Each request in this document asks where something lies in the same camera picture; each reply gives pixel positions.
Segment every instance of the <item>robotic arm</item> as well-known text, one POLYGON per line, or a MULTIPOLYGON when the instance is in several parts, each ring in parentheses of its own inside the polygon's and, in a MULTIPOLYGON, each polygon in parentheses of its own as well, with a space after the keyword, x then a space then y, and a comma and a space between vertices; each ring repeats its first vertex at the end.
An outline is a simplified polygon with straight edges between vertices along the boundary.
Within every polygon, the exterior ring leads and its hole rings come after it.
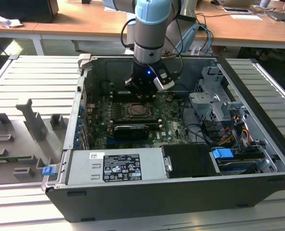
POLYGON ((161 56, 167 27, 180 13, 181 0, 103 0, 103 3, 136 14, 134 69, 125 87, 141 100, 172 87, 178 73, 170 73, 161 56))

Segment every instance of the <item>motherboard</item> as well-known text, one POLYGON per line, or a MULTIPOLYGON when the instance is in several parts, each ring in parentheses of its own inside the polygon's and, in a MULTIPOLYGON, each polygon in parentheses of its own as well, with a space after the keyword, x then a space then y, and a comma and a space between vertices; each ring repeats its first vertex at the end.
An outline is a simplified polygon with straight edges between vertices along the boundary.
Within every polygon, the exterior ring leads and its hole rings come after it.
POLYGON ((152 148, 190 143, 180 117, 181 101, 171 93, 157 93, 146 103, 102 96, 87 105, 90 147, 152 148))

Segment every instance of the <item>desk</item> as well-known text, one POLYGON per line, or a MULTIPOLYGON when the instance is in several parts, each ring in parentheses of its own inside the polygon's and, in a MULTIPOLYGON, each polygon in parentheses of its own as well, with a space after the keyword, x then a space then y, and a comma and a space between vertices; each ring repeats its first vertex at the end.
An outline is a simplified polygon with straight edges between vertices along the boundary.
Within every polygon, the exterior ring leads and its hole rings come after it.
MULTIPOLYGON (((0 26, 0 37, 32 39, 38 55, 44 55, 42 39, 119 41, 126 14, 105 12, 100 2, 81 4, 81 1, 58 0, 59 14, 52 24, 24 23, 24 27, 6 29, 0 26)), ((282 10, 284 3, 272 1, 270 6, 282 10)), ((197 13, 220 15, 226 12, 205 0, 197 13)), ((237 20, 231 16, 207 18, 214 34, 214 45, 285 49, 285 24, 267 16, 263 21, 237 20)), ((205 40, 199 31, 197 40, 205 40)))
MULTIPOLYGON (((275 11, 281 11, 284 2, 271 1, 269 6, 276 8, 275 11)), ((207 16, 229 14, 219 9, 221 6, 204 1, 197 6, 196 13, 207 16)), ((277 22, 266 15, 258 16, 263 21, 233 19, 229 15, 207 18, 208 29, 215 38, 213 45, 285 49, 285 23, 277 22)), ((198 16, 198 20, 204 23, 202 16, 198 16)), ((196 39, 204 37, 205 32, 199 31, 196 39)))

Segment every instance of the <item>power supply label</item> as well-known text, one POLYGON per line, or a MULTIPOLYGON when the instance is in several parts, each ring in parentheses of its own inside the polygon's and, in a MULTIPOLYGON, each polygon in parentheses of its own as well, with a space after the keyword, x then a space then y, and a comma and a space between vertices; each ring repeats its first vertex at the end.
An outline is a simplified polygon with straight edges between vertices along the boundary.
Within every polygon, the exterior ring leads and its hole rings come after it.
POLYGON ((142 180, 139 154, 105 155, 103 181, 142 180))

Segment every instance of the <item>blue clip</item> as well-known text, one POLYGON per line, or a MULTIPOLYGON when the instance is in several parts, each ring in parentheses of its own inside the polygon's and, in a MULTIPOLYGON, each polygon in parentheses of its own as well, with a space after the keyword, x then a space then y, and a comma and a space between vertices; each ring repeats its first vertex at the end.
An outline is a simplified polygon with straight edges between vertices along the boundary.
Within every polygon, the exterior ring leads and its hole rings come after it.
POLYGON ((234 158, 233 153, 228 148, 218 148, 213 151, 215 159, 218 158, 234 158))
POLYGON ((44 167, 42 171, 43 176, 54 176, 56 167, 48 166, 44 167))

